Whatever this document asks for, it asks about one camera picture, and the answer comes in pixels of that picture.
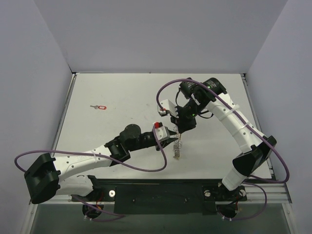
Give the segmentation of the steel keyring disc with rings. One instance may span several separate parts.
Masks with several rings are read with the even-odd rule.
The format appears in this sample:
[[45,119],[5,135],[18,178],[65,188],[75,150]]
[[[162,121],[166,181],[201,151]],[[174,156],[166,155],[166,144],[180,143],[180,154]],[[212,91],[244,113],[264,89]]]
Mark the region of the steel keyring disc with rings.
[[[176,131],[178,133],[178,129],[177,127],[174,127],[174,131]],[[173,158],[176,159],[176,160],[179,160],[180,159],[180,150],[182,148],[182,141],[175,141],[174,142],[174,146],[173,146],[173,152],[174,152],[174,156]]]

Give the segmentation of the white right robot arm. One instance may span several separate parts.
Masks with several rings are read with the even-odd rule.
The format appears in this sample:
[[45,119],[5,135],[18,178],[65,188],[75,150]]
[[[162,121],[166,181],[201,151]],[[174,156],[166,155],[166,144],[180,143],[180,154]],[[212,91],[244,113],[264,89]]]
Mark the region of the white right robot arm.
[[180,83],[179,91],[188,102],[184,106],[168,99],[160,102],[160,115],[171,116],[171,122],[180,134],[196,127],[196,117],[208,111],[216,117],[234,138],[241,153],[232,160],[231,170],[218,186],[218,195],[229,199],[244,180],[266,163],[276,145],[273,136],[265,136],[242,114],[239,105],[231,99],[224,85],[216,78],[193,83],[191,78]]

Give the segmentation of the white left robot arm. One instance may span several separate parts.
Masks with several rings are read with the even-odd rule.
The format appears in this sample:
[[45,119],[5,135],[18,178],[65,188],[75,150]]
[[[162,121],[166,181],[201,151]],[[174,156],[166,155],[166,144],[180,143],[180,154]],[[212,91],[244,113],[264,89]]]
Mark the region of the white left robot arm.
[[150,132],[141,132],[130,124],[113,140],[83,153],[57,151],[40,155],[24,173],[25,182],[33,204],[44,203],[56,195],[79,195],[90,201],[99,198],[100,188],[84,175],[95,168],[123,165],[130,153],[149,147],[158,151],[176,141],[175,132],[156,122]]

